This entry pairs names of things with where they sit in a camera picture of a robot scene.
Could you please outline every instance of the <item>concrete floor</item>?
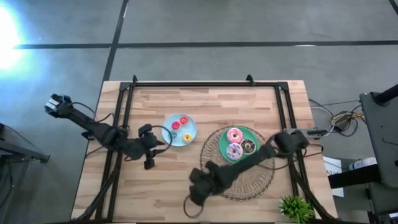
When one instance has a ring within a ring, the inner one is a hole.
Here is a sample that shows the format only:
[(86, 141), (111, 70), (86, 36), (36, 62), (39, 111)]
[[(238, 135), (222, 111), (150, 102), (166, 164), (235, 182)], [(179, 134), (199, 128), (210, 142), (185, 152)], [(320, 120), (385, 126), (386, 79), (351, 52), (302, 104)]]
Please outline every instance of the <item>concrete floor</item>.
[[(45, 114), (44, 104), (62, 93), (95, 108), (109, 55), (109, 49), (6, 47), (110, 44), (121, 6), (122, 0), (0, 2), (7, 24), (0, 37), (0, 123), (51, 154), (47, 164), (29, 164), (8, 209), (0, 211), (3, 223), (70, 218), (87, 141), (72, 122)], [(119, 42), (398, 40), (397, 24), (388, 0), (130, 0)], [(395, 85), (396, 58), (398, 45), (118, 49), (109, 79), (242, 80), (252, 74), (258, 80), (305, 80), (310, 98), (333, 103)], [(328, 127), (327, 114), (313, 115), (318, 127)], [(331, 134), (321, 142), (325, 156), (373, 155), (362, 123), (351, 138)], [(20, 166), (13, 166), (15, 173)], [(336, 206), (345, 220), (367, 221), (363, 212), (348, 212), (339, 201)]]

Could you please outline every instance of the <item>green plate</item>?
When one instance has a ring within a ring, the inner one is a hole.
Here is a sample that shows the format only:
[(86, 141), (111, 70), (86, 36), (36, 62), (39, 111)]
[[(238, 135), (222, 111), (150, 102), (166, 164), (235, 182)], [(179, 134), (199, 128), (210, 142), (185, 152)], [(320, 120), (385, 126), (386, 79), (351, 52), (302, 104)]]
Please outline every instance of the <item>green plate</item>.
[[(250, 140), (254, 141), (254, 143), (256, 144), (256, 151), (259, 150), (259, 142), (258, 142), (256, 136), (255, 136), (250, 130), (248, 130), (247, 128), (242, 128), (242, 127), (232, 127), (232, 128), (238, 128), (239, 130), (241, 130), (242, 133), (243, 133), (243, 139), (250, 139)], [(230, 163), (235, 163), (235, 162), (238, 162), (238, 161), (240, 161), (240, 160), (246, 158), (247, 156), (249, 156), (249, 154), (243, 154), (243, 156), (242, 156), (240, 159), (237, 159), (237, 160), (232, 160), (232, 159), (230, 159), (230, 158), (227, 156), (227, 154), (226, 154), (226, 148), (227, 148), (227, 147), (229, 146), (229, 144), (230, 144), (229, 141), (228, 141), (228, 139), (226, 138), (226, 133), (227, 133), (228, 131), (229, 131), (229, 129), (227, 129), (227, 130), (223, 133), (223, 135), (221, 135), (221, 138), (220, 138), (220, 152), (221, 152), (221, 154), (223, 155), (223, 157), (224, 157), (228, 162), (230, 162)]]

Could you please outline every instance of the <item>woven placemat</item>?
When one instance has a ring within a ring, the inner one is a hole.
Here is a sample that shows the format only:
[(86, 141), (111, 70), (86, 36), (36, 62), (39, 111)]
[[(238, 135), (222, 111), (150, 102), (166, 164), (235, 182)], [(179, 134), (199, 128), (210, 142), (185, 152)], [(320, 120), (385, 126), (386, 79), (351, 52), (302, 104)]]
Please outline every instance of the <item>woven placemat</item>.
[[(200, 153), (200, 168), (203, 170), (208, 161), (213, 161), (215, 164), (221, 166), (230, 164), (220, 153), (220, 137), (230, 128), (242, 127), (250, 130), (259, 141), (260, 146), (266, 143), (266, 139), (257, 131), (245, 126), (228, 126), (221, 128), (209, 136), (204, 143)], [(262, 166), (275, 168), (274, 159), (266, 159), (260, 163)], [(265, 169), (260, 166), (254, 166), (239, 175), (232, 186), (224, 191), (221, 196), (232, 200), (250, 200), (262, 194), (271, 184), (274, 178), (274, 170)]]

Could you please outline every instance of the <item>potted plant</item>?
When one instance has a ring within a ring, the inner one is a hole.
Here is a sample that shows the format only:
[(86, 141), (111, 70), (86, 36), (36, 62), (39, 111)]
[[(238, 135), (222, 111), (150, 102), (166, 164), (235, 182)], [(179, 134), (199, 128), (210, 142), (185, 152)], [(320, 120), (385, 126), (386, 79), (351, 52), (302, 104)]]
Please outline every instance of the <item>potted plant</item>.
[(283, 197), (279, 208), (281, 214), (287, 216), (295, 223), (308, 223), (308, 219), (314, 216), (311, 205), (300, 196)]

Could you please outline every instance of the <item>wooden table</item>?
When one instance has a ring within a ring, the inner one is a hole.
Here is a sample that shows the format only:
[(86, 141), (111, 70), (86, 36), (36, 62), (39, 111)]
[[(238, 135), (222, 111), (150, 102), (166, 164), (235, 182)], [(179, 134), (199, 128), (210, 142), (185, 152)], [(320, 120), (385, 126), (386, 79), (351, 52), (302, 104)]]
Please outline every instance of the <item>wooden table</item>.
[[(104, 83), (96, 119), (114, 112), (119, 84), (120, 82)], [(289, 88), (297, 126), (314, 127), (304, 82), (289, 81)], [(285, 117), (288, 118), (287, 109), (284, 111)], [(201, 147), (213, 131), (234, 124), (253, 128), (265, 138), (280, 131), (273, 88), (136, 87), (130, 110), (129, 136), (136, 138), (137, 129), (143, 124), (163, 124), (165, 118), (175, 113), (189, 114), (197, 122), (196, 138), (186, 147), (171, 147), (167, 152), (158, 155), (155, 158), (156, 166), (151, 170), (144, 170), (144, 158), (139, 161), (123, 161), (114, 222), (288, 221), (278, 209), (280, 198), (292, 195), (288, 168), (275, 171), (270, 187), (258, 198), (247, 202), (235, 202), (219, 196), (210, 197), (205, 203), (203, 213), (196, 219), (186, 217), (182, 207), (183, 200), (189, 193), (188, 176), (194, 167), (200, 167)], [(109, 118), (106, 122), (112, 124), (112, 119)], [(160, 129), (154, 129), (154, 134), (162, 140)], [(99, 146), (96, 141), (91, 142), (88, 152)], [(307, 154), (319, 151), (319, 147), (312, 146), (308, 148)], [(98, 193), (105, 158), (106, 150), (103, 149), (85, 160), (72, 218), (81, 215)], [(275, 166), (282, 166), (286, 162), (285, 159), (275, 159)], [(322, 155), (305, 158), (305, 166), (312, 192), (326, 210), (337, 217)], [(104, 211), (108, 211), (109, 194)], [(198, 208), (190, 203), (187, 210), (189, 213), (195, 213)]]

